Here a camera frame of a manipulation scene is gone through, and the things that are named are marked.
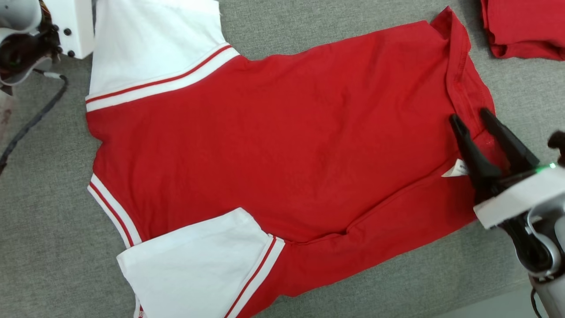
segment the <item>gray table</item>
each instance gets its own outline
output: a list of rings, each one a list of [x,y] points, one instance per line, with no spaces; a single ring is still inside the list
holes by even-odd
[[[226,39],[260,59],[417,20],[450,5],[467,27],[471,58],[499,117],[544,162],[546,139],[565,128],[565,62],[497,60],[479,19],[479,0],[221,1]],[[0,312],[4,317],[131,317],[133,293],[115,256],[123,242],[86,191],[99,146],[85,123],[90,60],[63,58],[71,87],[10,158],[0,178]],[[16,93],[8,136],[60,82],[33,75]],[[528,284],[510,240],[478,223],[297,298],[279,298],[260,317],[429,317]]]

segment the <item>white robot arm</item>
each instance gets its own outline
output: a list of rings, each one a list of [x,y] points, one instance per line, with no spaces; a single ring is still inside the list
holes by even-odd
[[[486,229],[499,228],[512,239],[518,260],[528,271],[533,298],[538,293],[550,318],[565,318],[565,132],[549,139],[559,149],[557,164],[540,160],[488,109],[481,119],[510,164],[502,171],[473,143],[467,126],[450,117],[459,151],[475,188],[475,214]]]
[[[59,54],[94,50],[90,0],[0,0],[0,84],[17,85],[33,69],[47,71]]]

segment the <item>white sleeve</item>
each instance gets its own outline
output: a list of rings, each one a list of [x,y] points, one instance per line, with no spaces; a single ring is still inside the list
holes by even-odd
[[[166,78],[226,45],[215,0],[98,0],[90,97]]]
[[[235,318],[284,245],[238,208],[135,245],[118,263],[149,318]]]

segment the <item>wire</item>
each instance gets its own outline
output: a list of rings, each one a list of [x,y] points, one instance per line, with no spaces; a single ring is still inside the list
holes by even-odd
[[[40,74],[43,74],[43,76],[47,78],[62,79],[64,81],[64,84],[59,90],[59,92],[57,92],[57,94],[55,94],[55,96],[53,96],[53,98],[47,103],[47,105],[45,105],[43,109],[41,109],[39,113],[37,113],[10,141],[8,147],[6,147],[6,150],[4,150],[2,156],[0,157],[0,175],[2,175],[4,168],[8,164],[8,156],[10,155],[10,153],[12,153],[12,151],[14,151],[14,148],[16,148],[18,142],[25,136],[25,134],[28,133],[28,131],[33,126],[35,126],[41,120],[41,118],[43,118],[45,114],[47,114],[53,108],[53,106],[55,106],[55,104],[61,99],[61,97],[63,97],[63,94],[65,94],[65,92],[67,91],[69,81],[66,76],[53,72],[43,72],[39,70],[35,70],[35,71]]]
[[[533,312],[536,314],[537,318],[541,318],[540,312],[537,310],[537,305],[536,305],[536,289],[532,288],[532,292],[530,293],[530,300],[532,301],[532,308],[533,308]]]

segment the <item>clothing tag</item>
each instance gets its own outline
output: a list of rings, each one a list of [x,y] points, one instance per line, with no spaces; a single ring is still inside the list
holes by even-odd
[[[444,173],[441,176],[444,178],[449,178],[449,177],[459,177],[461,175],[468,175],[468,174],[469,171],[467,170],[467,165],[465,164],[465,162],[461,159],[457,159],[455,165],[451,169],[449,169],[448,172]]]

